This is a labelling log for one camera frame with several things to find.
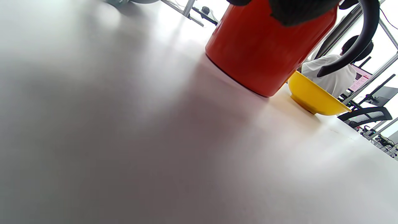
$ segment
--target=office chair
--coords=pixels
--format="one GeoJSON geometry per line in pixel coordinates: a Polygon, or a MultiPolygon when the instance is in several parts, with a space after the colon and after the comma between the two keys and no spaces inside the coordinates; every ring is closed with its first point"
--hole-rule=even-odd
{"type": "Polygon", "coordinates": [[[356,128],[363,124],[382,121],[382,120],[392,120],[391,114],[388,112],[387,108],[383,106],[368,107],[352,112],[348,112],[338,116],[338,118],[348,124],[351,128],[356,128]]]}

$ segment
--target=desk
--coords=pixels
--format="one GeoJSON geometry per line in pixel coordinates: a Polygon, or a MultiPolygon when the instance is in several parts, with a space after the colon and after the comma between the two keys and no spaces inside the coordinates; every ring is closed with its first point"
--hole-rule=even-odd
{"type": "Polygon", "coordinates": [[[394,159],[286,86],[236,84],[167,5],[128,5],[0,7],[2,223],[396,222],[394,159]]]}

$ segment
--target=black handle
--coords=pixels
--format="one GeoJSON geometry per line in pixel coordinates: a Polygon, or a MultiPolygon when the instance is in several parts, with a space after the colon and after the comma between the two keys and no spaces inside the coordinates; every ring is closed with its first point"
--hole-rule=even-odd
{"type": "Polygon", "coordinates": [[[340,59],[323,66],[319,70],[317,77],[323,77],[352,63],[372,41],[380,16],[379,3],[378,0],[359,0],[359,2],[363,11],[363,28],[361,34],[354,45],[340,59]]]}

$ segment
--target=monitor screen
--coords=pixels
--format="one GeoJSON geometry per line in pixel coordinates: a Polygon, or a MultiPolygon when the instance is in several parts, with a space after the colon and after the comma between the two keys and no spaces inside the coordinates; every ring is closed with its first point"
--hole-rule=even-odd
{"type": "Polygon", "coordinates": [[[372,95],[371,99],[365,102],[373,104],[375,106],[384,106],[388,103],[396,94],[398,88],[383,86],[377,92],[372,95]]]}
{"type": "Polygon", "coordinates": [[[368,73],[367,71],[358,68],[357,66],[352,66],[355,71],[357,72],[357,76],[355,78],[355,82],[348,88],[348,90],[355,92],[357,91],[366,81],[372,76],[372,74],[368,73]]]}

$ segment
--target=red bucket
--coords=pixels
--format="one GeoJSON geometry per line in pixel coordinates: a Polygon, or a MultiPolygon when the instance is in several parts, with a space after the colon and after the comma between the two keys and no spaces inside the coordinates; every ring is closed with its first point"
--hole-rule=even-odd
{"type": "Polygon", "coordinates": [[[332,29],[337,7],[293,27],[270,15],[268,0],[230,5],[206,46],[215,65],[262,96],[273,96],[332,29]]]}

